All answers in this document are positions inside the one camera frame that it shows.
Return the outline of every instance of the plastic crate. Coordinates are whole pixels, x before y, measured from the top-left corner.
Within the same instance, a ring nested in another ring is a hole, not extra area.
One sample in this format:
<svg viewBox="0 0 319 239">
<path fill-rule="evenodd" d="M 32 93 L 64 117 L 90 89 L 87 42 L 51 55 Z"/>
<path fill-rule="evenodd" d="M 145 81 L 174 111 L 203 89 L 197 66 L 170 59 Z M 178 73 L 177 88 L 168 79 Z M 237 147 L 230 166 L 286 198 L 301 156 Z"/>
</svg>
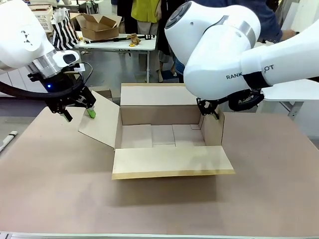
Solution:
<svg viewBox="0 0 319 239">
<path fill-rule="evenodd" d="M 49 4 L 34 4 L 29 5 L 35 17 L 39 20 L 45 32 L 53 32 L 51 19 L 53 15 L 53 7 Z"/>
</svg>

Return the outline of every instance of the open cardboard box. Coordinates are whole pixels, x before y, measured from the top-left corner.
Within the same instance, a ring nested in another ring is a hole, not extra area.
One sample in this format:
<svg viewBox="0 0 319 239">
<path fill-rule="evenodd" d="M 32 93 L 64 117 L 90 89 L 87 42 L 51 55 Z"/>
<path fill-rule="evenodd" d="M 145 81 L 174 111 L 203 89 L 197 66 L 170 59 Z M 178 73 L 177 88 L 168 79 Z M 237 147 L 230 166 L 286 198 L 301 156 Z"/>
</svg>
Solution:
<svg viewBox="0 0 319 239">
<path fill-rule="evenodd" d="M 105 40 L 119 36 L 119 25 L 122 17 L 101 14 L 81 14 L 76 17 L 83 37 L 90 40 Z"/>
<path fill-rule="evenodd" d="M 112 179 L 233 174 L 224 114 L 202 117 L 183 84 L 122 84 L 121 106 L 100 94 L 79 131 L 115 150 Z"/>
</svg>

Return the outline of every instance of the human hand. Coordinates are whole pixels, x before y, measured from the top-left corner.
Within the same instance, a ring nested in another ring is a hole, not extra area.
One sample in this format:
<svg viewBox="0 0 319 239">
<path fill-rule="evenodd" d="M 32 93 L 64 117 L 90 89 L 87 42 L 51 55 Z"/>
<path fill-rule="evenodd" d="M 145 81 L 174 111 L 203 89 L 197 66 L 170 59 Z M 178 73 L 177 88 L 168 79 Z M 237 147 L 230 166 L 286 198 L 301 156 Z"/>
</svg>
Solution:
<svg viewBox="0 0 319 239">
<path fill-rule="evenodd" d="M 155 16 L 158 19 L 158 21 L 161 19 L 161 8 L 160 8 L 160 2 L 158 3 L 158 6 L 156 8 Z"/>
<path fill-rule="evenodd" d="M 296 32 L 294 30 L 283 30 L 283 36 L 281 37 L 281 41 L 288 40 L 289 38 L 292 38 L 296 35 Z"/>
</svg>

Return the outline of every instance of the striped bag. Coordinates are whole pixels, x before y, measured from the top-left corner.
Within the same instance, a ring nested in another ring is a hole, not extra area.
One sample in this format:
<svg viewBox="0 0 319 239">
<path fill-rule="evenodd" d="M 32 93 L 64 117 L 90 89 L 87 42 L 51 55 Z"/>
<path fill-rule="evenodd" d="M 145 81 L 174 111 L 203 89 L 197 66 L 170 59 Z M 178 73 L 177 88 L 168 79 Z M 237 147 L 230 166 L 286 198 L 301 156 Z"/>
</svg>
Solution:
<svg viewBox="0 0 319 239">
<path fill-rule="evenodd" d="M 70 20 L 69 10 L 58 8 L 55 10 L 53 20 L 52 44 L 59 50 L 70 50 L 79 43 L 80 39 Z"/>
</svg>

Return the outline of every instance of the white stick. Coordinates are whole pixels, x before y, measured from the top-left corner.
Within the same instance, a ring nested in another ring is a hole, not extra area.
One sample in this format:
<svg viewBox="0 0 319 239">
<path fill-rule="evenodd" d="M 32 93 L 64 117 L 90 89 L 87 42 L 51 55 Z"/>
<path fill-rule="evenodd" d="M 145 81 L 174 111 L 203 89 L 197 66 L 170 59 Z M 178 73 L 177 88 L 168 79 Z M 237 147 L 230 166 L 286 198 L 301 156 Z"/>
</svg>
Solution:
<svg viewBox="0 0 319 239">
<path fill-rule="evenodd" d="M 14 137 L 18 134 L 17 131 L 12 131 L 2 142 L 2 145 L 0 146 L 0 153 L 1 151 L 10 143 L 11 140 L 13 140 Z"/>
</svg>

